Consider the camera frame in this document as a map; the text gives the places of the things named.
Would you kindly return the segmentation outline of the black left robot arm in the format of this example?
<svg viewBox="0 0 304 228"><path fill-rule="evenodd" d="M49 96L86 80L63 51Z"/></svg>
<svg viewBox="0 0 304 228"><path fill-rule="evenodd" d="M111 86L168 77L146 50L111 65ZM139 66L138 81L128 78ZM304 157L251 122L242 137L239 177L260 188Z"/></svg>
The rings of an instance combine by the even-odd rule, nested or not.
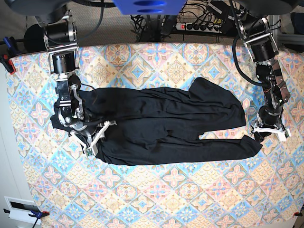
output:
<svg viewBox="0 0 304 228"><path fill-rule="evenodd" d="M276 60L278 47L272 35L268 16L278 16L291 12L298 4L297 0L240 0L249 14L255 19L243 20L229 2L232 20L236 25L237 36L233 40L232 54L239 74L249 83L263 88L265 105L259 109L256 120L251 124L251 134L255 140L262 142L267 136L276 134L280 141L286 141L291 132L285 128L283 121L284 104L289 101L283 74ZM242 40L253 63L256 64L257 81L249 78L240 68L236 55L236 44Z"/></svg>

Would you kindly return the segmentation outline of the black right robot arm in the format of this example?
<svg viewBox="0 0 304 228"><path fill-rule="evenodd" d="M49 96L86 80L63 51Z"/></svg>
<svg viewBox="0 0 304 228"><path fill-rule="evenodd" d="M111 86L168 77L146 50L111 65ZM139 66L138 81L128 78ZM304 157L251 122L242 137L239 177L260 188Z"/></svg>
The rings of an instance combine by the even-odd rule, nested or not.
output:
<svg viewBox="0 0 304 228"><path fill-rule="evenodd" d="M56 115L52 117L53 127L61 128L81 144L83 153L98 154L97 143L115 121L94 119L85 110L80 97L82 83L75 74L80 66L75 20L67 8L66 0L7 0L10 9L18 14L33 16L42 28L43 40L48 54L50 73L56 75L58 103Z"/></svg>

